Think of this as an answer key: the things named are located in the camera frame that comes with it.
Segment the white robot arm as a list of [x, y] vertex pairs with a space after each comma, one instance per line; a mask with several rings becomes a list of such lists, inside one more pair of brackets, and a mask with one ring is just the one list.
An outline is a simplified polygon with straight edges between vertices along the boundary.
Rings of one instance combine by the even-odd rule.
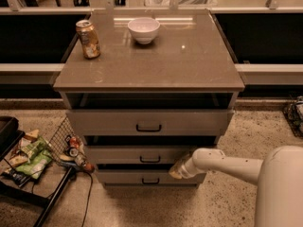
[[265, 159], [230, 157], [217, 148], [198, 148], [169, 170], [175, 179], [220, 171], [258, 187], [255, 227], [303, 227], [303, 148], [283, 146]]

